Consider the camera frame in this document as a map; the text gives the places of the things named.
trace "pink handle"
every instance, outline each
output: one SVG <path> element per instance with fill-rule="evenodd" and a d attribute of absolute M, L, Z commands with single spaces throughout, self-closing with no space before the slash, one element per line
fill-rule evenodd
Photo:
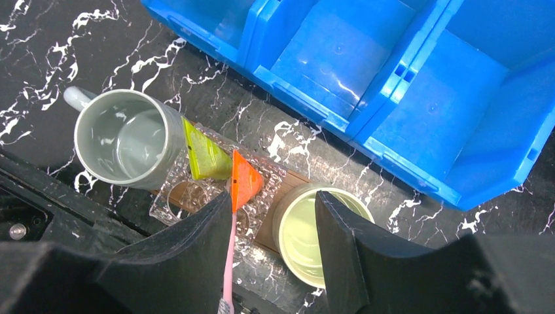
<path fill-rule="evenodd" d="M 229 304 L 231 313 L 235 313 L 233 309 L 233 299 L 231 290 L 233 287 L 233 252 L 235 249 L 235 229 L 237 224 L 237 214 L 231 216 L 231 233 L 229 235 L 229 246 L 227 248 L 227 259 L 224 271 L 224 301 Z"/>

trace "yellow bowl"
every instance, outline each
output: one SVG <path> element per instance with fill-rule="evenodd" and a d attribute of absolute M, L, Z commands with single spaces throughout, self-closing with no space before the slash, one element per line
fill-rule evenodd
<path fill-rule="evenodd" d="M 353 194 L 325 184 L 307 183 L 281 199 L 272 220 L 272 235 L 287 267 L 303 282 L 325 288 L 316 230 L 317 191 L 327 191 L 359 216 L 374 222 L 363 202 Z"/>

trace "orange triangular block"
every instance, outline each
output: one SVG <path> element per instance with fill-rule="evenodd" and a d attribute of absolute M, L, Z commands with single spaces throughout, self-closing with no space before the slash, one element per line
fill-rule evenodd
<path fill-rule="evenodd" d="M 231 171 L 231 202 L 234 213 L 260 192 L 264 179 L 249 162 L 233 151 L 233 169 Z"/>

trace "black marble surface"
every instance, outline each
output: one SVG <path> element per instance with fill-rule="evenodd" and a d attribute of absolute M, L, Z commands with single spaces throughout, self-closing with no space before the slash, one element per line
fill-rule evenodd
<path fill-rule="evenodd" d="M 143 91 L 314 181 L 352 192 L 378 225 L 428 247 L 475 232 L 555 231 L 553 136 L 523 186 L 472 211 L 452 210 L 179 39 L 138 0 L 0 2 L 0 79 L 0 145 L 150 233 L 164 227 L 148 216 L 153 197 L 97 181 L 75 157 L 78 112 L 62 99 L 66 87 Z M 278 256 L 254 248 L 235 270 L 237 284 L 281 310 L 325 311 L 325 292 L 301 283 Z"/>

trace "blue plastic bin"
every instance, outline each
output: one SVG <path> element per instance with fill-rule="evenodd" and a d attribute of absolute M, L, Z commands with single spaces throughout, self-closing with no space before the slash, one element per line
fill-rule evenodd
<path fill-rule="evenodd" d="M 278 99 L 348 141 L 379 108 L 368 103 L 389 97 L 405 74 L 397 68 L 406 70 L 448 3 L 269 1 L 245 67 Z"/>
<path fill-rule="evenodd" d="M 419 62 L 354 146 L 463 210 L 522 184 L 555 124 L 555 1 L 465 0 Z"/>
<path fill-rule="evenodd" d="M 243 75 L 257 17 L 268 0 L 142 0 L 152 16 Z"/>
<path fill-rule="evenodd" d="M 210 56 L 468 210 L 555 125 L 555 0 L 143 0 Z"/>

